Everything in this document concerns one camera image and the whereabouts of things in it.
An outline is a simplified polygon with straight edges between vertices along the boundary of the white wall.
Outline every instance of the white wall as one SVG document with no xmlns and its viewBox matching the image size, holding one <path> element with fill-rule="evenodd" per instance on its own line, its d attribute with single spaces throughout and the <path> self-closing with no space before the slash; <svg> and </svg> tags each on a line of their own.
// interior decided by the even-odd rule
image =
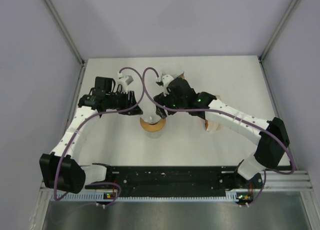
<svg viewBox="0 0 320 230">
<path fill-rule="evenodd" d="M 52 0 L 81 55 L 260 55 L 291 0 Z"/>
<path fill-rule="evenodd" d="M 42 0 L 0 0 L 0 222 L 27 229 L 80 67 Z"/>
<path fill-rule="evenodd" d="M 302 0 L 265 62 L 291 148 L 320 200 L 320 0 Z"/>
</svg>

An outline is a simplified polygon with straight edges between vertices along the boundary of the white table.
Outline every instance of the white table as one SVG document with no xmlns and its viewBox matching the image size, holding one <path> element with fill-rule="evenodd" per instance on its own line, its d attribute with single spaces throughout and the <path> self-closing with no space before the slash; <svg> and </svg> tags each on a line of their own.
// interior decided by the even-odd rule
<svg viewBox="0 0 320 230">
<path fill-rule="evenodd" d="M 272 120 L 275 116 L 256 56 L 89 59 L 79 96 L 88 94 L 96 76 L 116 78 L 126 66 L 141 74 L 146 67 L 154 67 L 160 73 L 163 64 L 171 62 L 182 66 L 185 79 L 196 92 L 220 95 L 226 104 L 255 117 Z M 142 92 L 139 78 L 130 70 L 124 74 L 133 76 L 130 89 L 135 91 L 138 101 Z M 146 76 L 146 87 L 152 96 L 162 91 L 155 78 L 151 71 Z M 140 107 L 147 114 L 155 110 L 146 96 Z M 257 148 L 248 139 L 221 126 L 216 132 L 206 132 L 204 121 L 188 113 L 169 116 L 157 139 L 141 128 L 139 118 L 104 115 L 88 136 L 79 163 L 235 166 Z M 289 165 L 287 156 L 280 165 Z"/>
</svg>

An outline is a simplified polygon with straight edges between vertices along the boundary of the gray floor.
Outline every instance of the gray floor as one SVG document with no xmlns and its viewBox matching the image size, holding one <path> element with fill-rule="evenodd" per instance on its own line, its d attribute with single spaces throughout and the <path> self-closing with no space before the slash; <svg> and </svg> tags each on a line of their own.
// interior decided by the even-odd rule
<svg viewBox="0 0 320 230">
<path fill-rule="evenodd" d="M 53 202 L 52 219 L 59 220 L 83 203 Z M 119 202 L 103 210 L 86 206 L 60 224 L 52 224 L 47 213 L 43 230 L 308 230 L 310 225 L 299 193 L 264 193 L 250 208 L 234 203 Z"/>
</svg>

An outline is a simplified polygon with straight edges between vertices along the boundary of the brown object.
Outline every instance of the brown object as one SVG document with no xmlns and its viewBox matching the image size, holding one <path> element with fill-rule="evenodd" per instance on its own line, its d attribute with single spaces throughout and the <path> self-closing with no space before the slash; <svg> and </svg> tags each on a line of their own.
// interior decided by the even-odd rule
<svg viewBox="0 0 320 230">
<path fill-rule="evenodd" d="M 165 126 L 165 124 L 166 124 L 166 119 L 161 119 L 156 124 L 149 124 L 140 117 L 140 125 L 145 131 L 148 131 L 148 132 L 160 131 Z"/>
</svg>

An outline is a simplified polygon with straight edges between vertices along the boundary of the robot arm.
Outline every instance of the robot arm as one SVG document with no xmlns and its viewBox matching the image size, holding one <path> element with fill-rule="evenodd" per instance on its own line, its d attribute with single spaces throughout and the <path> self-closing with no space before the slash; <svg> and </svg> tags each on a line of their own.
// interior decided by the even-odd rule
<svg viewBox="0 0 320 230">
<path fill-rule="evenodd" d="M 245 124 L 243 121 L 250 122 L 263 130 L 275 135 L 286 147 L 289 145 L 289 138 L 282 120 L 274 118 L 272 121 L 259 119 L 236 110 L 214 95 L 207 92 L 196 93 L 188 82 L 180 77 L 173 78 L 171 75 L 163 75 L 157 82 L 164 86 L 163 93 L 154 97 L 159 104 L 171 109 L 212 109 L 210 111 L 189 112 L 192 116 L 198 116 L 204 120 L 217 122 L 229 129 L 236 131 L 257 145 L 255 153 L 243 160 L 235 173 L 246 180 L 252 179 L 258 172 L 266 168 L 276 168 L 284 154 L 284 150 L 279 144 L 264 132 Z M 172 115 L 176 112 L 165 111 L 157 107 L 156 113 L 161 118 L 166 118 L 167 114 Z"/>
<path fill-rule="evenodd" d="M 40 158 L 39 163 L 46 187 L 54 187 L 58 162 L 75 133 L 76 136 L 61 164 L 58 190 L 79 193 L 85 185 L 105 180 L 106 165 L 92 163 L 91 165 L 80 166 L 78 164 L 79 155 L 92 127 L 101 118 L 100 112 L 107 109 L 124 110 L 136 104 L 135 93 L 129 91 L 128 88 L 132 81 L 131 76 L 123 77 L 121 74 L 119 74 L 117 84 L 112 78 L 96 77 L 94 87 L 91 88 L 89 94 L 80 98 L 73 120 L 60 142 L 50 154 L 43 154 Z M 112 84 L 113 89 L 117 86 L 116 92 L 112 90 Z M 136 106 L 132 110 L 120 114 L 140 115 L 142 113 L 141 108 Z M 88 118 L 91 118 L 91 120 L 78 131 L 78 126 Z"/>
</svg>

